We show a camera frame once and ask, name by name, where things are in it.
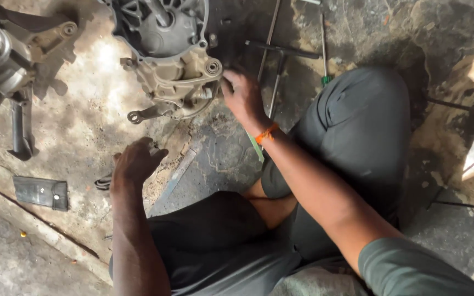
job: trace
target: stone floor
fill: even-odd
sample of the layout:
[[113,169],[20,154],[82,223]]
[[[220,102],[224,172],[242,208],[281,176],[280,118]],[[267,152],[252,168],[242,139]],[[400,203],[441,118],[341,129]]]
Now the stone floor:
[[112,295],[112,287],[0,217],[0,296]]
[[[467,78],[474,59],[474,0],[323,0],[328,65],[332,75],[365,65],[388,66],[404,78],[411,99],[411,151],[408,190],[400,210],[402,230],[414,241],[440,253],[474,278],[474,211],[441,200],[474,204],[474,178],[461,180],[474,137],[474,115],[428,104],[431,97],[474,104]],[[246,133],[221,101],[183,122],[159,118],[131,125],[126,114],[144,106],[144,94],[118,60],[128,48],[111,37],[109,11],[95,0],[0,0],[8,9],[49,15],[69,12],[78,20],[78,39],[43,68],[35,88],[33,120],[39,154],[26,163],[9,157],[10,110],[0,109],[0,192],[15,198],[13,175],[67,180],[69,212],[23,205],[57,231],[96,253],[111,254],[111,203],[93,181],[112,169],[111,155],[136,138],[151,136],[171,150],[144,198],[148,215],[167,213],[217,190],[242,191],[260,175]],[[219,36],[214,57],[239,63],[257,73],[262,52],[246,39],[266,40],[275,0],[210,2],[210,32]],[[220,20],[231,19],[221,24]],[[319,52],[316,6],[281,0],[272,44]],[[268,55],[262,80],[269,107],[278,56]],[[288,58],[279,89],[276,118],[289,130],[320,90],[322,61]],[[157,200],[181,151],[200,147],[174,192]]]

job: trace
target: man's arm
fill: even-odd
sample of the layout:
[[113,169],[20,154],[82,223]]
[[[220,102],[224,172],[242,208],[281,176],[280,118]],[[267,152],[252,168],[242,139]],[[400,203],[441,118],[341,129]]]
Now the man's arm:
[[[272,124],[255,80],[225,71],[222,90],[227,106],[253,136]],[[358,257],[367,244],[401,233],[379,216],[344,180],[276,130],[263,147],[303,208],[323,227],[349,265],[359,274]]]
[[149,153],[151,139],[142,138],[114,156],[113,283],[118,296],[171,295],[164,263],[151,237],[142,201],[142,186],[166,155]]

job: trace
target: mechanic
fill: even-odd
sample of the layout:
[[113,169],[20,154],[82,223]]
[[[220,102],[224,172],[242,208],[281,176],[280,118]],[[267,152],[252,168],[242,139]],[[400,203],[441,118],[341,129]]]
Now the mechanic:
[[266,116],[255,79],[224,77],[227,107],[262,138],[262,177],[242,195],[146,219],[142,185],[167,151],[150,155],[142,138],[116,154],[117,295],[474,295],[472,279],[395,228],[410,138],[396,72],[345,72],[288,134]]

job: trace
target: dark grey shirt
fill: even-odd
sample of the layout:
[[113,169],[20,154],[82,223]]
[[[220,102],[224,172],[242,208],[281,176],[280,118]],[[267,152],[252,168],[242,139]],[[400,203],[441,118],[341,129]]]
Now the dark grey shirt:
[[[472,279],[407,239],[384,238],[369,243],[361,250],[358,267],[376,296],[474,295]],[[270,293],[299,295],[364,296],[366,292],[352,275],[313,266],[286,277]]]

